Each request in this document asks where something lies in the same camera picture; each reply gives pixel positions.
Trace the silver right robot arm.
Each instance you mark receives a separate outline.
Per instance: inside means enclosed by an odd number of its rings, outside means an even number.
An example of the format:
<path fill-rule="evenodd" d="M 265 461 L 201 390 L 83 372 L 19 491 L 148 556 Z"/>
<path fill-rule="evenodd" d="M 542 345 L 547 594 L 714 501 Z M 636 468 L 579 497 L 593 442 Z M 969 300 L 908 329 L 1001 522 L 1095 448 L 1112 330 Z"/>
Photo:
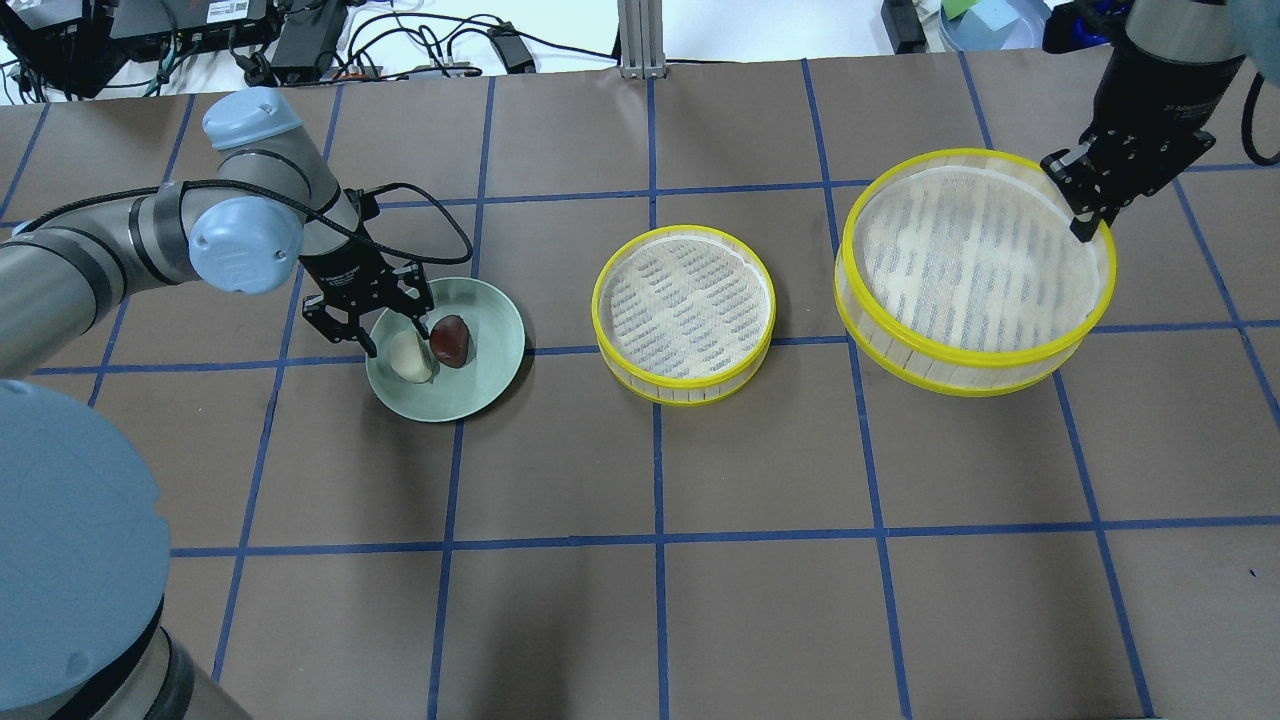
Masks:
<path fill-rule="evenodd" d="M 1070 208 L 1078 241 L 1092 241 L 1135 199 L 1156 195 L 1216 145 L 1207 122 L 1245 61 L 1256 74 L 1242 143 L 1256 165 L 1277 163 L 1253 138 L 1261 88 L 1279 77 L 1277 14 L 1275 1 L 1064 1 L 1051 10 L 1044 51 L 1111 47 L 1076 146 L 1041 161 Z"/>

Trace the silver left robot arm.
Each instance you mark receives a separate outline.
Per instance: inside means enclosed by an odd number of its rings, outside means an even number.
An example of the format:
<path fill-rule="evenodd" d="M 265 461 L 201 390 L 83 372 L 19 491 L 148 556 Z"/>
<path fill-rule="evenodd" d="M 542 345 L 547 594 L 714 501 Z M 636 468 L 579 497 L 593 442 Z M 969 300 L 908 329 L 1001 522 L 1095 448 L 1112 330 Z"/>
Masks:
<path fill-rule="evenodd" d="M 367 191 L 343 188 L 283 94 L 216 101 L 209 181 L 86 199 L 3 243 L 3 716 L 246 719 L 163 624 L 170 528 L 157 484 L 102 415 L 29 382 L 131 296 L 204 281 L 266 293 L 302 266 L 308 322 L 378 350 L 361 316 L 388 309 L 421 336 L 422 264 L 399 269 L 365 229 Z"/>

